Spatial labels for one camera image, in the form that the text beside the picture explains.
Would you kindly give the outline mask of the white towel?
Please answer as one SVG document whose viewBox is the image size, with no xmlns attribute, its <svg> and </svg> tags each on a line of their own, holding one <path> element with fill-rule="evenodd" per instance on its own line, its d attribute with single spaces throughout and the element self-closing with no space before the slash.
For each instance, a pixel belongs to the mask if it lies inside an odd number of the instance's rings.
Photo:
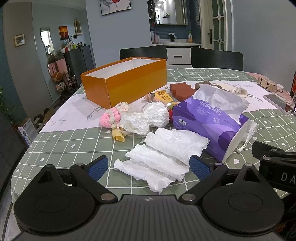
<svg viewBox="0 0 296 241">
<path fill-rule="evenodd" d="M 191 156 L 200 157 L 209 143 L 195 132 L 159 128 L 127 152 L 126 161 L 115 160 L 114 169 L 146 181 L 151 191 L 160 194 L 171 183 L 183 181 Z"/>
</svg>

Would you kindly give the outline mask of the yellow cleaning cloth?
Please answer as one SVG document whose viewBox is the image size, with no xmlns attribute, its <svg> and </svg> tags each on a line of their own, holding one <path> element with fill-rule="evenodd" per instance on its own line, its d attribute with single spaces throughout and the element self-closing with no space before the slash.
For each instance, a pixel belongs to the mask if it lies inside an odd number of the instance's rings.
<svg viewBox="0 0 296 241">
<path fill-rule="evenodd" d="M 120 130 L 118 130 L 117 128 L 114 128 L 111 130 L 112 133 L 112 138 L 115 141 L 119 141 L 119 142 L 125 142 L 125 134 L 123 134 Z"/>
</svg>

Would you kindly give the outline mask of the pink white crochet item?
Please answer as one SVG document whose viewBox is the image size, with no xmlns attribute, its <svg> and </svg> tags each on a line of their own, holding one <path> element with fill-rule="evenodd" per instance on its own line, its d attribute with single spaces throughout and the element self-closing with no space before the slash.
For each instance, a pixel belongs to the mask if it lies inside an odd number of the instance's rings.
<svg viewBox="0 0 296 241">
<path fill-rule="evenodd" d="M 117 128 L 121 120 L 121 113 L 130 109 L 130 105 L 126 102 L 120 102 L 115 107 L 107 109 L 101 116 L 99 126 L 104 128 Z"/>
</svg>

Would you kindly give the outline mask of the white plastic ball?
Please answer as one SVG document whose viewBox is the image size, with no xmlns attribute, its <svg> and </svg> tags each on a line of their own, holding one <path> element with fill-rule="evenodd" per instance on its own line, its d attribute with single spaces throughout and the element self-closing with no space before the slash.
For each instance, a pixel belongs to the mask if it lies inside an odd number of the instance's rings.
<svg viewBox="0 0 296 241">
<path fill-rule="evenodd" d="M 129 133 L 146 136 L 149 132 L 149 118 L 142 112 L 124 111 L 118 127 Z"/>
</svg>

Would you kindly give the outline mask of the white soft ball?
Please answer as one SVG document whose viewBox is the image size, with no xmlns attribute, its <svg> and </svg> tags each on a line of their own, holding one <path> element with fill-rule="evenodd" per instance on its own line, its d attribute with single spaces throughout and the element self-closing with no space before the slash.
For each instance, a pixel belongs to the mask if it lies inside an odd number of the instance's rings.
<svg viewBox="0 0 296 241">
<path fill-rule="evenodd" d="M 162 102 L 147 103 L 142 112 L 149 119 L 149 125 L 155 128 L 164 128 L 170 121 L 169 111 Z"/>
</svg>

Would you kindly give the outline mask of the brown sponge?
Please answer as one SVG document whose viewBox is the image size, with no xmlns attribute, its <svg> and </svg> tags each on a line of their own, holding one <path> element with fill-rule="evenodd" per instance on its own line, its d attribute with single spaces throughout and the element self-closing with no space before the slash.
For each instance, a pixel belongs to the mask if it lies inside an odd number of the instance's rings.
<svg viewBox="0 0 296 241">
<path fill-rule="evenodd" d="M 176 100 L 182 102 L 191 97 L 196 90 L 186 83 L 175 83 L 170 85 L 170 91 Z"/>
</svg>

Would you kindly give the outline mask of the pink yellow snack packet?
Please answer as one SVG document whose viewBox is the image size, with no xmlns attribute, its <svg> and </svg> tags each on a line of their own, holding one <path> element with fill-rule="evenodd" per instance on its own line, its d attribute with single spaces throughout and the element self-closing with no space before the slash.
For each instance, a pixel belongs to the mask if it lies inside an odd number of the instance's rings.
<svg viewBox="0 0 296 241">
<path fill-rule="evenodd" d="M 153 93 L 149 93 L 144 96 L 146 101 L 162 102 L 164 105 L 167 104 L 178 104 L 165 90 L 159 90 Z"/>
</svg>

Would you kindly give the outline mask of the orange cardboard box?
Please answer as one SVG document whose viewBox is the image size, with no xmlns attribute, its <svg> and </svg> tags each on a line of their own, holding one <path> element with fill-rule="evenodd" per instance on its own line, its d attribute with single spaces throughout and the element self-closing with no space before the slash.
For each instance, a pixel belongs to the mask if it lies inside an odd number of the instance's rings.
<svg viewBox="0 0 296 241">
<path fill-rule="evenodd" d="M 165 59 L 130 57 L 81 74 L 88 100 L 109 109 L 132 103 L 167 84 Z"/>
</svg>

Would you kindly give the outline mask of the orange red crochet fruit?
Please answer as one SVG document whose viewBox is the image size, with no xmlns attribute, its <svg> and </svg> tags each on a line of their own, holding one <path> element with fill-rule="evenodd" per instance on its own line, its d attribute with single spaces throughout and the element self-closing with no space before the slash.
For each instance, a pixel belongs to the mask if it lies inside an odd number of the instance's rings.
<svg viewBox="0 0 296 241">
<path fill-rule="evenodd" d="M 169 113 L 169 123 L 172 123 L 173 121 L 173 107 L 177 105 L 176 103 L 172 102 L 172 103 L 168 103 L 166 105 L 166 108 L 168 110 L 168 113 Z"/>
</svg>

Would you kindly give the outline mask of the cream drawstring pouch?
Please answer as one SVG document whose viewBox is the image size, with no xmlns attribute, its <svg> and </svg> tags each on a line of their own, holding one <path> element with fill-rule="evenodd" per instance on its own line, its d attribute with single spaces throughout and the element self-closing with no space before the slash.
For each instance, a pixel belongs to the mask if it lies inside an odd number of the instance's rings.
<svg viewBox="0 0 296 241">
<path fill-rule="evenodd" d="M 242 87 L 236 87 L 227 83 L 214 83 L 213 86 L 219 89 L 223 89 L 227 92 L 231 92 L 242 98 L 246 98 L 248 96 L 247 90 Z"/>
</svg>

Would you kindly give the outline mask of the green checked tablecloth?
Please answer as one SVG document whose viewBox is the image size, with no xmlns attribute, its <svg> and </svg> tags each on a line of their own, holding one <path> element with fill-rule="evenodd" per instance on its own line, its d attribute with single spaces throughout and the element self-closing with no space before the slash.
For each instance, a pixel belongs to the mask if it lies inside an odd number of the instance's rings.
<svg viewBox="0 0 296 241">
<path fill-rule="evenodd" d="M 264 90 L 257 85 L 252 73 L 228 69 L 181 68 L 168 70 L 167 78 L 168 84 L 195 84 L 207 80 L 246 88 L 249 93 L 249 107 L 245 116 L 259 125 L 252 141 L 263 142 L 289 152 L 295 151 L 295 116 L 283 114 L 267 102 L 263 98 Z M 126 136 L 124 142 L 114 140 L 106 128 L 98 125 L 101 109 L 96 104 L 84 111 L 86 128 L 67 127 L 65 115 L 69 109 L 70 102 L 66 102 L 28 147 L 11 178 L 12 200 L 17 200 L 46 164 L 66 169 L 76 163 L 88 164 L 102 155 L 107 156 L 109 165 L 107 172 L 99 180 L 101 185 L 117 196 L 149 194 L 150 189 L 145 181 L 136 180 L 113 167 L 116 160 L 125 161 L 125 154 L 135 145 L 143 144 L 144 137 L 132 133 Z"/>
</svg>

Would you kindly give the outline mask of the purple tissue pack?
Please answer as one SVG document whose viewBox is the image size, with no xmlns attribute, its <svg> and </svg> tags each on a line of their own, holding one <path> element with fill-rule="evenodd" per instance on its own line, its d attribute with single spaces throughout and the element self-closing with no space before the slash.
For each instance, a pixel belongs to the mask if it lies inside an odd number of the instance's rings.
<svg viewBox="0 0 296 241">
<path fill-rule="evenodd" d="M 241 142 L 247 144 L 259 127 L 242 114 L 248 106 L 249 102 L 242 97 L 203 84 L 173 107 L 173 125 L 177 130 L 208 138 L 206 152 L 223 163 Z"/>
</svg>

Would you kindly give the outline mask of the white cardboard box on floor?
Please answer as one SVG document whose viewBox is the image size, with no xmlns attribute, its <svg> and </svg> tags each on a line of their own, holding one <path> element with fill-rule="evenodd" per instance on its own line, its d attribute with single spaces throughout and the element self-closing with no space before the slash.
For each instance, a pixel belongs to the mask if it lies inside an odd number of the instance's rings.
<svg viewBox="0 0 296 241">
<path fill-rule="evenodd" d="M 38 135 L 35 126 L 30 118 L 26 118 L 21 122 L 21 124 L 18 126 L 18 131 L 20 132 L 22 138 L 28 146 L 32 144 L 32 142 Z"/>
</svg>

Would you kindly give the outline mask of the pink flower bouquet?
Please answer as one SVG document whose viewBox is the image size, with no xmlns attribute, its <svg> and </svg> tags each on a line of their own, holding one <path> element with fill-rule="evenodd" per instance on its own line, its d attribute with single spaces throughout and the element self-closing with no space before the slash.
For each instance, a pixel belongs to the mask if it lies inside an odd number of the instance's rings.
<svg viewBox="0 0 296 241">
<path fill-rule="evenodd" d="M 65 56 L 62 52 L 47 55 L 48 72 L 54 82 L 59 82 L 68 74 Z"/>
</svg>

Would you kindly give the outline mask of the black chair left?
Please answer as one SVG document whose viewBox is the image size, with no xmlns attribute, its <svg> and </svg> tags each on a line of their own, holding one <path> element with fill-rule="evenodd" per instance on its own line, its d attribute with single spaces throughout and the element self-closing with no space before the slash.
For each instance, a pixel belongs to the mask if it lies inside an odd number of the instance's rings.
<svg viewBox="0 0 296 241">
<path fill-rule="evenodd" d="M 130 57 L 147 57 L 147 58 L 160 58 L 168 59 L 167 48 L 165 45 L 139 47 L 139 48 L 125 48 L 119 51 L 120 59 Z"/>
</svg>

